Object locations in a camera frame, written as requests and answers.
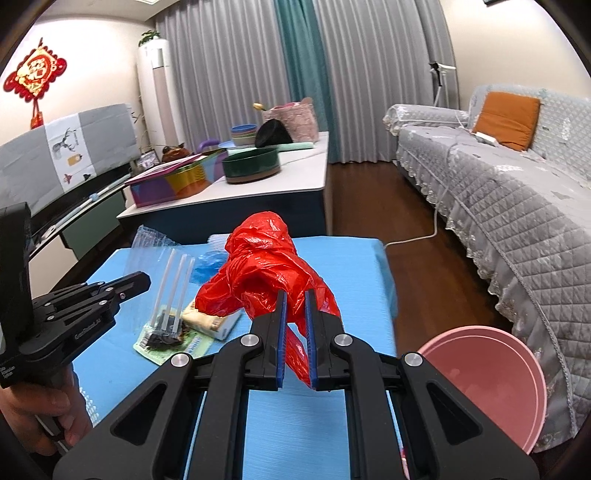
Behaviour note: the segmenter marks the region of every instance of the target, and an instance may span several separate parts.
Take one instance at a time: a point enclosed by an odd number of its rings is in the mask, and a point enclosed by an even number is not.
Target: sofa armrest
[[[392,105],[384,117],[384,125],[395,137],[409,125],[420,127],[465,127],[468,112],[425,105]]]

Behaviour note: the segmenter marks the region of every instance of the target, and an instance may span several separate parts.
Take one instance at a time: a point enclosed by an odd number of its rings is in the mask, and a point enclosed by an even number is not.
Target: pink trash bin
[[[545,421],[546,384],[520,340],[469,326],[442,333],[418,352],[526,453],[532,451]]]

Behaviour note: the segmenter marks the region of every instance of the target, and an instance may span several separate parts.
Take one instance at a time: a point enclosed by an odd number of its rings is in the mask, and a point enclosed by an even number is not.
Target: brown floor
[[[433,207],[391,163],[330,166],[334,234],[405,240],[433,233]],[[435,238],[388,247],[396,282],[398,353],[416,350],[446,330],[489,325],[510,331],[466,249],[439,220]]]

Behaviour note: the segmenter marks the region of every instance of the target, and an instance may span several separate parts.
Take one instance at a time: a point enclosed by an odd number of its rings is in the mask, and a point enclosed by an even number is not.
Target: blue bowl
[[[254,124],[246,124],[246,125],[237,125],[232,127],[233,134],[245,134],[250,131],[256,130],[257,126]]]

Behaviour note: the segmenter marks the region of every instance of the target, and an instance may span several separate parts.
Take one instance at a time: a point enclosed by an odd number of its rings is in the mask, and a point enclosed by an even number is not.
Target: blue gripper pad
[[[306,295],[306,346],[308,349],[308,369],[310,371],[310,387],[316,390],[318,386],[318,369],[316,366],[316,341],[314,340],[314,324],[312,322],[312,308],[310,294]]]
[[[283,387],[283,378],[285,377],[285,349],[287,344],[287,293],[283,294],[281,303],[281,324],[279,325],[279,335],[277,339],[277,388]]]

